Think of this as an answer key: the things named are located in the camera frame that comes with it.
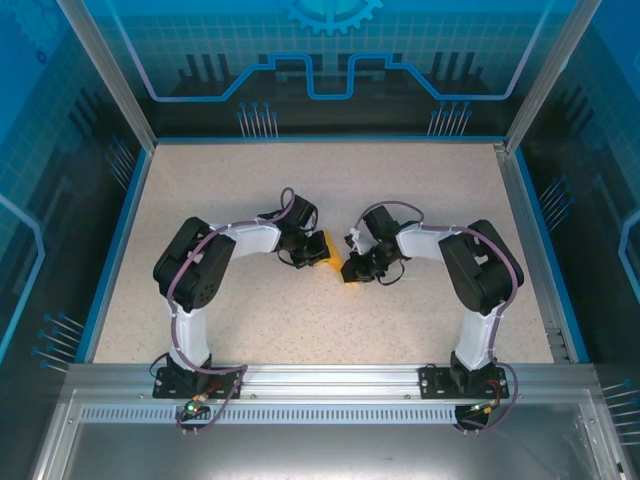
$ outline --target speckled tabletop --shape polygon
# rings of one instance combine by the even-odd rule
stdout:
[[[493,147],[431,143],[159,145],[94,361],[147,363],[169,349],[168,310],[152,270],[185,219],[251,219],[277,209],[284,186],[317,205],[319,228],[343,258],[342,237],[376,201],[411,202],[429,224],[490,220],[526,276],[497,354],[552,361]],[[413,214],[390,211],[401,221]],[[439,262],[411,260],[391,287],[349,288],[327,265],[296,270],[275,255],[252,255],[230,264],[208,306],[207,338],[214,362],[448,362],[462,312]]]

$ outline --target glass panel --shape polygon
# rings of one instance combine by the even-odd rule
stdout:
[[[638,18],[637,2],[602,3],[522,145],[543,235],[605,387],[640,382]],[[616,413],[637,410],[626,386],[619,393]],[[637,469],[639,451],[630,452]]]
[[[573,5],[87,2],[158,135],[247,137],[503,135]]]
[[[0,65],[0,478],[18,479],[73,359],[140,144],[55,1],[0,2]]]

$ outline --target white robotic arm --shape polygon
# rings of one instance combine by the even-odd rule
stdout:
[[[519,285],[524,280],[522,269],[486,220],[466,229],[426,227],[416,222],[399,225],[383,206],[373,208],[362,220],[374,241],[362,238],[359,230],[351,229],[345,238],[352,248],[342,268],[345,282],[377,279],[382,283],[380,279],[390,264],[414,257],[446,264],[456,294],[464,305],[460,338],[451,355],[451,376],[461,391],[468,390],[477,377],[474,372],[492,367],[496,322],[513,290],[506,265],[473,235],[489,239],[500,249],[515,271]]]
[[[211,225],[214,230],[220,225]],[[245,257],[254,253],[270,253],[275,251],[280,239],[281,231],[275,225],[247,225],[226,230],[224,235],[235,241],[235,248],[229,260]],[[206,307],[196,308],[190,312],[185,312],[181,305],[178,305],[178,319],[176,333],[178,344],[182,353],[195,365],[204,365],[211,356],[209,344],[207,343],[207,318]],[[175,346],[169,352],[171,359],[185,370],[193,370],[189,367],[176,352]]]
[[[253,221],[210,225],[193,217],[184,222],[153,271],[171,310],[167,369],[183,392],[202,392],[209,382],[211,373],[204,373],[211,365],[205,307],[217,294],[229,262],[254,253],[280,257],[284,251],[290,261],[280,259],[296,268],[325,261],[333,265],[335,247],[325,232],[314,231],[317,219],[316,207],[294,195],[286,208]]]

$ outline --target yellow object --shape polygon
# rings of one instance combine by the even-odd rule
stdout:
[[[329,258],[326,260],[320,260],[316,265],[327,263],[336,272],[340,273],[340,269],[342,268],[342,258],[340,258],[338,249],[336,248],[335,243],[333,243],[333,239],[331,238],[331,235],[329,235],[329,232],[324,230],[322,233],[324,233],[324,241],[327,244],[327,248],[329,248]]]

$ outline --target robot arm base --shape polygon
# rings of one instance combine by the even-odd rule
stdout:
[[[211,368],[211,355],[202,368]],[[153,398],[187,399],[207,392],[209,399],[223,400],[237,380],[237,373],[225,375],[207,375],[182,368],[171,356],[167,357],[167,366],[158,369],[153,386]],[[238,387],[233,394],[234,399],[240,398]]]
[[[494,400],[496,392],[488,383],[495,380],[500,385],[500,398],[509,398],[509,386],[504,369],[493,363],[478,370],[468,370],[451,352],[451,366],[437,367],[429,364],[418,369],[418,384],[423,400],[478,399]]]

